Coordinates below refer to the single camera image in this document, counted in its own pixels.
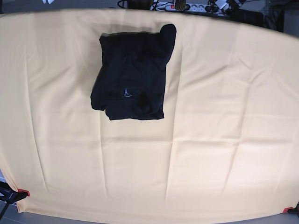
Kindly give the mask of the dark navy T-shirt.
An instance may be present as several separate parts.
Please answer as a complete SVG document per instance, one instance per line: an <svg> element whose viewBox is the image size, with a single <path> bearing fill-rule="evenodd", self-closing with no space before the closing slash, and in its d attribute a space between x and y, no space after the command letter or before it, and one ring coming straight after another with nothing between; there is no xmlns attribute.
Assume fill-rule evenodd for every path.
<svg viewBox="0 0 299 224"><path fill-rule="evenodd" d="M164 118L166 66L177 30L166 24L159 32L102 35L102 67L93 85L91 107L110 120Z"/></svg>

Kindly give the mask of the yellow table cloth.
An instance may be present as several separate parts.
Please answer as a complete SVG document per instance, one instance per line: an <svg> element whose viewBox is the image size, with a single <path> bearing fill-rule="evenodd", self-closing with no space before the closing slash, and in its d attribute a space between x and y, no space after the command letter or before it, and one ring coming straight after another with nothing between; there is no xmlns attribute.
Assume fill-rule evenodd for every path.
<svg viewBox="0 0 299 224"><path fill-rule="evenodd" d="M177 29L165 118L91 108L101 34ZM199 15L70 9L0 17L0 169L19 212L212 224L299 201L299 40Z"/></svg>

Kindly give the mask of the white power strip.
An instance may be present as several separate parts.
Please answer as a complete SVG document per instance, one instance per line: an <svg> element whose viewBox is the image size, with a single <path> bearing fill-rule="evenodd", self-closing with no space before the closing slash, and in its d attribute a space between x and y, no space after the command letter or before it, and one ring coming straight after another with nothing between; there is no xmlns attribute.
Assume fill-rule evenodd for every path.
<svg viewBox="0 0 299 224"><path fill-rule="evenodd" d="M158 2L155 0L150 10L160 11L160 12L179 12L186 14L200 14L200 15L216 15L225 16L225 14L216 6L216 4L209 2L208 4L199 3L186 3L183 11L179 11L175 8L175 1L170 2Z"/></svg>

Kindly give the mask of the black box on floor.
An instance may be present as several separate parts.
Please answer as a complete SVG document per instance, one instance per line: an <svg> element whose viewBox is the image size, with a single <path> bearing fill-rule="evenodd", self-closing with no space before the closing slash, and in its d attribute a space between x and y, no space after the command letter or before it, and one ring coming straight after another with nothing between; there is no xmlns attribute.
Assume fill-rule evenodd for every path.
<svg viewBox="0 0 299 224"><path fill-rule="evenodd" d="M264 23L264 16L262 13L244 9L235 9L231 14L230 19L259 27L262 27Z"/></svg>

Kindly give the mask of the left red black clamp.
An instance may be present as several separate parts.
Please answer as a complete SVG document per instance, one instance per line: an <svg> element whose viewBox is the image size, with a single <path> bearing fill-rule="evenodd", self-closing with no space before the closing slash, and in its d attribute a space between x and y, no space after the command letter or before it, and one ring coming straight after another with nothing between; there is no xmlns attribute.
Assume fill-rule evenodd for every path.
<svg viewBox="0 0 299 224"><path fill-rule="evenodd" d="M0 200L6 203L1 212L5 212L9 205L29 196L30 193L26 190L19 189L14 191L6 182L0 182Z"/></svg>

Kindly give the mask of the red black clamp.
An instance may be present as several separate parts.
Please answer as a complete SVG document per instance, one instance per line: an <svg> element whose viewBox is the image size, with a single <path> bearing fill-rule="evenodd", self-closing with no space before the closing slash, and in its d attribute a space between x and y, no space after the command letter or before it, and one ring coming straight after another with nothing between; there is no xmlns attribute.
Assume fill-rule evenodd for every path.
<svg viewBox="0 0 299 224"><path fill-rule="evenodd" d="M288 213L288 214L293 214L293 215L299 215L299 203L296 205L296 207L290 207L290 208L285 208L283 210L283 213Z"/></svg>
<svg viewBox="0 0 299 224"><path fill-rule="evenodd" d="M29 196L30 193L26 190L19 189L14 191L6 182L0 182L0 200L6 203L1 212L5 212L9 205Z"/></svg>

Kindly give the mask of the right red black clamp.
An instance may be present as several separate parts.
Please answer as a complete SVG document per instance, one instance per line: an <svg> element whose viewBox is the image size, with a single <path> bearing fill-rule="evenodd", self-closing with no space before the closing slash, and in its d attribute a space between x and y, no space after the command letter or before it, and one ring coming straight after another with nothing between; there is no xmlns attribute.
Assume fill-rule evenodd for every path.
<svg viewBox="0 0 299 224"><path fill-rule="evenodd" d="M293 215L299 215L299 203L296 205L296 207L290 207L290 208L285 208L283 210L283 213L288 213L288 214L293 214Z"/></svg>

